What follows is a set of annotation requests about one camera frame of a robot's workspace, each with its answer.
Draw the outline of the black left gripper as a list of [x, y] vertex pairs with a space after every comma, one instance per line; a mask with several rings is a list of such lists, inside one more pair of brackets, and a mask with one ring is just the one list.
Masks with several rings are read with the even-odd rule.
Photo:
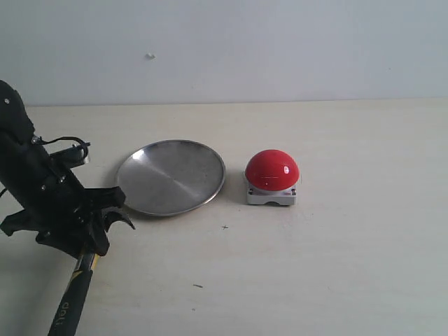
[[4, 218], [1, 231], [37, 232], [39, 244], [76, 257], [83, 249], [105, 254], [103, 213], [120, 213], [126, 196], [118, 186], [85, 188], [72, 170], [50, 158], [41, 139], [18, 143], [1, 135], [1, 183], [22, 206]]

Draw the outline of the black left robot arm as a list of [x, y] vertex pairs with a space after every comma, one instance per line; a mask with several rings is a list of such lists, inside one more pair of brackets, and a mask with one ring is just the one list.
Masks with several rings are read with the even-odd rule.
[[105, 256], [110, 226], [130, 222], [121, 210], [125, 194], [118, 186], [85, 188], [72, 169], [84, 165], [89, 145], [70, 140], [74, 146], [49, 154], [20, 94], [1, 82], [1, 183], [23, 208], [5, 217], [1, 230], [7, 236], [35, 231], [37, 243], [74, 258]]

